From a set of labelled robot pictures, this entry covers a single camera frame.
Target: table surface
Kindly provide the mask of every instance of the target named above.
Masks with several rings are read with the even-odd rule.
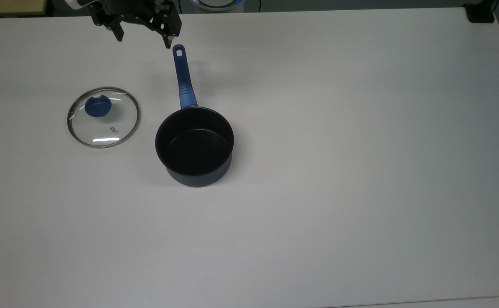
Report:
[[[0,0],[0,16],[42,15],[46,0]]]
[[[235,133],[193,189],[156,156],[172,52],[137,25],[0,20],[0,307],[310,308],[499,296],[499,26],[463,8],[183,16]],[[140,104],[87,148],[85,91]]]

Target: black bracket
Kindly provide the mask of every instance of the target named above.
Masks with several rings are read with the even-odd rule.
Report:
[[[478,4],[465,4],[466,16],[471,23],[492,24],[495,21],[495,15],[491,6],[495,0],[482,0]]]
[[[164,45],[170,49],[174,37],[178,37],[181,32],[181,18],[177,13],[175,4],[170,0],[165,0],[159,6],[154,2],[140,2],[148,5],[136,6],[137,11],[132,10],[132,7],[126,7],[125,10],[118,11],[115,7],[115,12],[111,12],[107,8],[107,1],[91,2],[88,6],[89,14],[92,17],[93,23],[96,26],[105,26],[114,33],[117,41],[122,41],[124,30],[120,23],[122,21],[131,24],[144,25],[148,29],[159,33],[162,36]]]

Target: black saucepan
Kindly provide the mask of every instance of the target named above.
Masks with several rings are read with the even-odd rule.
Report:
[[[217,111],[198,107],[183,45],[173,47],[181,109],[167,117],[156,133],[158,157],[169,174],[189,187],[205,187],[229,169],[234,134]]]

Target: glass lid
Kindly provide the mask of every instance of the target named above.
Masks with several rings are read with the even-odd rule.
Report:
[[[124,142],[140,123],[134,97],[119,88],[97,88],[81,95],[67,115],[69,132],[91,148],[108,148]]]

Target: lid knob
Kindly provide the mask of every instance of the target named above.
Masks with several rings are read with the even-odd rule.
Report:
[[[91,97],[86,101],[84,110],[87,115],[95,118],[100,118],[105,116],[111,110],[113,104],[111,100],[105,95],[100,95],[99,97]]]

